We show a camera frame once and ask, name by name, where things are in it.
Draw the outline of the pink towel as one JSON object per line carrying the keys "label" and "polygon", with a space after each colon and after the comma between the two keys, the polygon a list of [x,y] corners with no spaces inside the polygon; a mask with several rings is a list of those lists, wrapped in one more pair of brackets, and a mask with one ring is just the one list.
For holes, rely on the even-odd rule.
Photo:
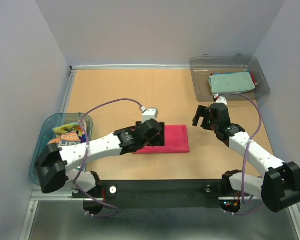
{"label": "pink towel", "polygon": [[164,146],[146,146],[143,149],[135,152],[135,154],[179,154],[190,152],[186,125],[166,125],[164,130]]}

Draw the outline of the mint green towel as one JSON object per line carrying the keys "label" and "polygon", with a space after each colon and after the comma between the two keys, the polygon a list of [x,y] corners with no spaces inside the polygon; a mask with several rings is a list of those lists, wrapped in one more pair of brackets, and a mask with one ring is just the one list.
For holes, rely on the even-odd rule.
{"label": "mint green towel", "polygon": [[235,74],[213,75],[208,77],[208,83],[213,95],[226,93],[247,93],[254,91],[256,86],[248,72]]}

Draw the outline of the red blue cat towel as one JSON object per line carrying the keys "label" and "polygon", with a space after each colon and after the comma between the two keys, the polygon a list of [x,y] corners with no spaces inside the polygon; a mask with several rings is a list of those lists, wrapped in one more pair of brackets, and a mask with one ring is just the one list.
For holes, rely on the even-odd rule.
{"label": "red blue cat towel", "polygon": [[[255,78],[255,75],[252,71],[246,70],[246,73],[249,73],[251,81],[255,86],[257,86],[259,83],[257,82],[257,79]],[[231,75],[231,74],[236,74],[235,72],[225,72],[225,73],[211,73],[210,76],[214,75]]]}

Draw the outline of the patterned light blue towel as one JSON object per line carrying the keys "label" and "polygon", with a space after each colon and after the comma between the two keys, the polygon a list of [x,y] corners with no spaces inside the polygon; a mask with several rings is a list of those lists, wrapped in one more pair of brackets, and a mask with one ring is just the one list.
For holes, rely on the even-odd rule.
{"label": "patterned light blue towel", "polygon": [[79,145],[85,143],[86,141],[85,134],[72,131],[64,134],[57,134],[55,138],[48,142],[48,145],[56,144],[58,148],[62,148]]}

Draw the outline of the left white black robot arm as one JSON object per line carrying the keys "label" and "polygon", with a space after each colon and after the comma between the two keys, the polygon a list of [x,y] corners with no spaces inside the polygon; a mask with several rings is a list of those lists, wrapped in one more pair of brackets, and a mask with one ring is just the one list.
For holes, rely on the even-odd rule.
{"label": "left white black robot arm", "polygon": [[34,162],[42,193],[54,193],[66,184],[79,184],[90,197],[101,193],[96,175],[77,167],[107,157],[136,153],[146,146],[165,145],[165,124],[155,119],[122,128],[102,138],[72,146],[48,144]]}

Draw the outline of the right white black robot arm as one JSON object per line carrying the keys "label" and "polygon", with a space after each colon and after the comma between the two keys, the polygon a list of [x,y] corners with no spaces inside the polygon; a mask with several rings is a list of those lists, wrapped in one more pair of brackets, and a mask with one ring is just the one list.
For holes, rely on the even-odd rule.
{"label": "right white black robot arm", "polygon": [[224,103],[199,105],[192,120],[197,126],[213,131],[218,140],[241,155],[259,173],[259,177],[247,175],[243,170],[227,171],[220,182],[221,192],[232,195],[236,191],[261,199],[273,213],[278,213],[300,203],[300,167],[293,161],[284,162],[257,142],[240,125],[232,123]]}

